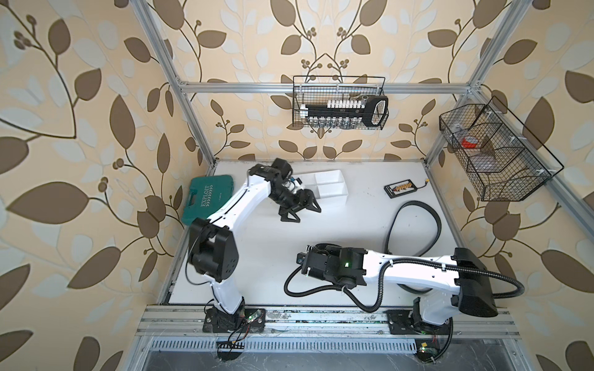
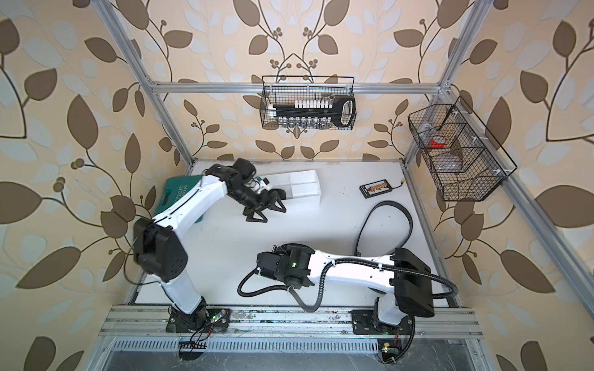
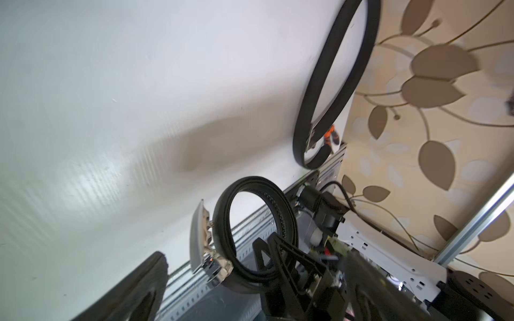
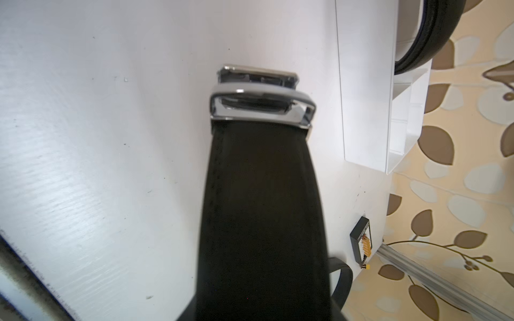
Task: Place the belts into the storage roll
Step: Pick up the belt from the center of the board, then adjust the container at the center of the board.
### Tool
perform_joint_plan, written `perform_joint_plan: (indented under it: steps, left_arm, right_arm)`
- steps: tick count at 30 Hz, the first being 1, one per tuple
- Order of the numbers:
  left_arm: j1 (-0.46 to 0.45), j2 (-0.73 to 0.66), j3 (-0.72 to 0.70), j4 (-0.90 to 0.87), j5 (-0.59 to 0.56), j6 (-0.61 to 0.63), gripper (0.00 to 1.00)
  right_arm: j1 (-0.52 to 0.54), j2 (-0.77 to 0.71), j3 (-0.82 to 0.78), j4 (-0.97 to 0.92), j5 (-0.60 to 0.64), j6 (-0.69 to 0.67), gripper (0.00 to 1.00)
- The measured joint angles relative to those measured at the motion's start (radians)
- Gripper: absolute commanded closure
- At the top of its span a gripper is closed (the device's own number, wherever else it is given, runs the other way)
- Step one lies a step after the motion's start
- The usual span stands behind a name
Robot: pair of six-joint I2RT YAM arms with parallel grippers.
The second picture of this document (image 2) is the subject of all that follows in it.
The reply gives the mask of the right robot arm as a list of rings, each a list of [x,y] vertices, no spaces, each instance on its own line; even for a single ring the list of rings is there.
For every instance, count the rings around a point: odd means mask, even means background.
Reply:
[[[381,257],[358,258],[328,254],[302,244],[285,244],[259,253],[256,271],[295,292],[317,287],[316,303],[309,306],[311,312],[321,306],[326,284],[337,282],[392,294],[394,307],[403,315],[435,315],[431,269],[405,248]]]

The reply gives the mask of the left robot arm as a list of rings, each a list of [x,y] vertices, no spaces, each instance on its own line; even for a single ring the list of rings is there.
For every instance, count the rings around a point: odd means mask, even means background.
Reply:
[[[267,222],[265,210],[286,212],[286,191],[272,188],[268,179],[256,176],[251,162],[238,159],[231,166],[212,165],[203,172],[198,184],[171,207],[150,220],[136,221],[134,261],[147,275],[156,278],[173,309],[180,314],[196,315],[204,302],[187,273],[188,254],[182,237],[226,196],[244,207],[248,222]]]

